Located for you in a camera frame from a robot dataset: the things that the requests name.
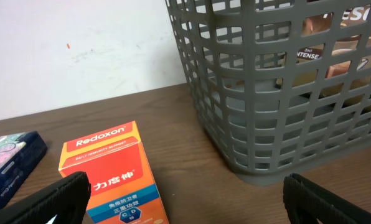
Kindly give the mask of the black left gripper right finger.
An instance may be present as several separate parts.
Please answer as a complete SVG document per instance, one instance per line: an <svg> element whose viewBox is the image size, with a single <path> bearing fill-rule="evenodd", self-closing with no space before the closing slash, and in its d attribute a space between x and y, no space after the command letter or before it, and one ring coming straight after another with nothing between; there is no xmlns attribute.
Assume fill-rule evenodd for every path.
<svg viewBox="0 0 371 224"><path fill-rule="evenodd" d="M284 178L283 203L291 224L371 224L371 213L292 173Z"/></svg>

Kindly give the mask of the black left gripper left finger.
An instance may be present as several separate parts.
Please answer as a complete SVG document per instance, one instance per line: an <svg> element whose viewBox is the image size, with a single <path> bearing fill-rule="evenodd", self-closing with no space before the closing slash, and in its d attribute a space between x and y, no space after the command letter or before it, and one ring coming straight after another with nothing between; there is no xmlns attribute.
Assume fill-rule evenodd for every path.
<svg viewBox="0 0 371 224"><path fill-rule="evenodd" d="M46 188L0 210L0 224L83 221L91 197L87 174L77 171Z"/></svg>

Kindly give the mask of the brown Nescafe Gold coffee bag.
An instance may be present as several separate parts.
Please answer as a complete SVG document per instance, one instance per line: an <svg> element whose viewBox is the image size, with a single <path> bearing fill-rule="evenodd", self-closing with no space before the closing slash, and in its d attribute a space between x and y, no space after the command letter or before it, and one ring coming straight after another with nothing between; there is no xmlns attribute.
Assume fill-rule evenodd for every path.
<svg viewBox="0 0 371 224"><path fill-rule="evenodd" d="M306 119L308 109L318 117L340 106L339 121L361 106L371 114L371 1L346 1L332 9L263 25L262 40L300 43L290 52L271 54L270 65L284 70L275 90L286 98L265 102L268 111L282 114L287 123Z"/></svg>

